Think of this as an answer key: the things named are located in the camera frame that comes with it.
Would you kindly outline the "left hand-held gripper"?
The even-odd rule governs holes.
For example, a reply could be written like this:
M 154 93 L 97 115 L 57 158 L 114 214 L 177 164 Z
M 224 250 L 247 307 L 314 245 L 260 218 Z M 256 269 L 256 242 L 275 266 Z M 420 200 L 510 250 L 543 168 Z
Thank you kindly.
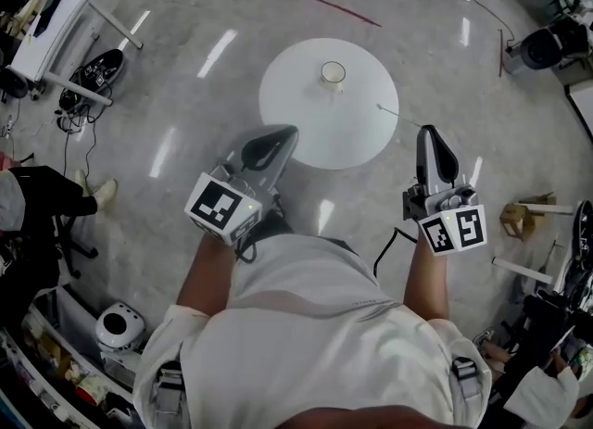
M 288 124 L 264 125 L 239 134 L 225 158 L 201 173 L 184 213 L 206 233 L 234 246 L 262 221 L 279 197 L 282 176 L 299 138 Z

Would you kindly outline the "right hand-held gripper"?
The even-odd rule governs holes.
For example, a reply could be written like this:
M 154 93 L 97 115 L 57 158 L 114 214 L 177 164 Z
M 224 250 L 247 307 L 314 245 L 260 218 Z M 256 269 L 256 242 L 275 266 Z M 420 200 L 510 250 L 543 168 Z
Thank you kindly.
M 433 125 L 424 125 L 417 134 L 416 177 L 419 183 L 435 181 L 435 164 L 444 183 L 455 183 L 459 161 Z M 419 225 L 435 256 L 445 256 L 487 243 L 485 208 L 478 203 L 471 184 L 463 184 L 429 196 L 419 184 L 402 194 L 403 219 Z

